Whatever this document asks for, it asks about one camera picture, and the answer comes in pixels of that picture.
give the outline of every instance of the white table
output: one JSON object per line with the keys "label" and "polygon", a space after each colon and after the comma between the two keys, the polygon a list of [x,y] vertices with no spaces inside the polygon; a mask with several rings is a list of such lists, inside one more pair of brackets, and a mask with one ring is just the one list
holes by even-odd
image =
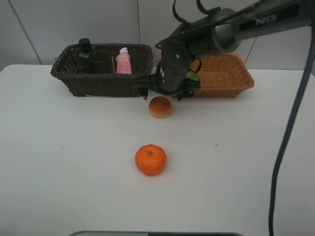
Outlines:
{"label": "white table", "polygon": [[[268,234],[272,169],[302,71],[249,70],[236,98],[172,99],[167,119],[143,98],[74,97],[51,66],[0,73],[0,235],[76,231]],[[280,170],[275,235],[315,234],[315,78]],[[146,144],[165,172],[134,164]]]}

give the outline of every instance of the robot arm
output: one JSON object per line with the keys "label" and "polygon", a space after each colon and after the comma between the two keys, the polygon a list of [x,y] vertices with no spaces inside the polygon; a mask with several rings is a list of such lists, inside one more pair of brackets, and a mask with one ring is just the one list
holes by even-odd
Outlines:
{"label": "robot arm", "polygon": [[231,53],[243,39],[310,26],[308,8],[315,8],[313,0],[261,0],[239,12],[220,7],[207,11],[196,1],[206,17],[192,23],[177,15],[174,1],[174,16],[182,24],[156,44],[161,62],[155,75],[136,82],[138,87],[179,99],[191,96],[200,88],[199,82],[186,78],[195,59]]}

